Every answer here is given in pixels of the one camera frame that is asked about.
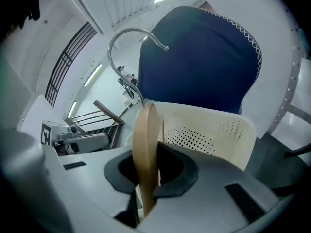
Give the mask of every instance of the metal grille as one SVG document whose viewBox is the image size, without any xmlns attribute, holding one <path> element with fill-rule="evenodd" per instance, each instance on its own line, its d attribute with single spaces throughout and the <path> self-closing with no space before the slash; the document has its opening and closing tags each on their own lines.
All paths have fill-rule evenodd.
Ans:
<svg viewBox="0 0 311 233">
<path fill-rule="evenodd" d="M 45 92 L 45 98 L 52 107 L 54 107 L 59 88 L 69 67 L 82 48 L 95 34 L 95 29 L 87 22 L 70 40 L 57 60 Z"/>
</svg>

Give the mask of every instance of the black rubber seal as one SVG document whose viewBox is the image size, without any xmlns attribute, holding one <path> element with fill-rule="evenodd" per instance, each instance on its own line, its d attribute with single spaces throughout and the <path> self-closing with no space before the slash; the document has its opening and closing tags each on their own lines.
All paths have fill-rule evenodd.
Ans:
<svg viewBox="0 0 311 233">
<path fill-rule="evenodd" d="M 187 155 L 158 142 L 157 165 L 161 187 L 154 190 L 154 198 L 177 197 L 188 191 L 199 178 L 198 165 Z M 108 161 L 104 175 L 119 192 L 133 194 L 138 185 L 132 151 Z"/>
<path fill-rule="evenodd" d="M 108 161 L 104 167 L 104 175 L 117 191 L 132 194 L 138 185 L 132 151 Z"/>
<path fill-rule="evenodd" d="M 178 197 L 187 192 L 199 178 L 199 166 L 189 156 L 158 142 L 157 164 L 161 186 L 154 198 Z"/>
</svg>

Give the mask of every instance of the mounting screw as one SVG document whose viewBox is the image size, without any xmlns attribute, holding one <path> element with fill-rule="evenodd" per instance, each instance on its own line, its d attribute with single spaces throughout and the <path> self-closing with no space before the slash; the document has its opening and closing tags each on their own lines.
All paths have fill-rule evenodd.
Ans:
<svg viewBox="0 0 311 233">
<path fill-rule="evenodd" d="M 76 133 L 76 132 L 77 132 L 77 128 L 76 128 L 75 126 L 72 126 L 72 127 L 71 127 L 71 131 L 72 131 L 73 133 Z"/>
</svg>

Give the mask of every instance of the printed symbol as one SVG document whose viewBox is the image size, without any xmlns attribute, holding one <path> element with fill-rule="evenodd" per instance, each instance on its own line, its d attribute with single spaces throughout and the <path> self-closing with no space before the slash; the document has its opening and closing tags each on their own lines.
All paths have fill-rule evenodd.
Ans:
<svg viewBox="0 0 311 233">
<path fill-rule="evenodd" d="M 51 128 L 42 123 L 42 130 L 41 130 L 41 143 L 45 145 L 50 145 L 50 134 Z"/>
</svg>

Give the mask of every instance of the ceiling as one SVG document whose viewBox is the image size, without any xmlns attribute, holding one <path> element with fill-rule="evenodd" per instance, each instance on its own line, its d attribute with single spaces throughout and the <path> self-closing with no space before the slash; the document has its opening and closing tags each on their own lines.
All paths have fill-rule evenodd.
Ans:
<svg viewBox="0 0 311 233">
<path fill-rule="evenodd" d="M 152 29 L 159 20 L 176 6 L 200 6 L 204 0 L 167 0 L 154 4 L 154 0 L 72 0 L 83 12 L 92 26 L 99 32 L 112 36 L 121 28 L 128 25 Z M 141 17 L 152 11 L 154 16 Z"/>
</svg>

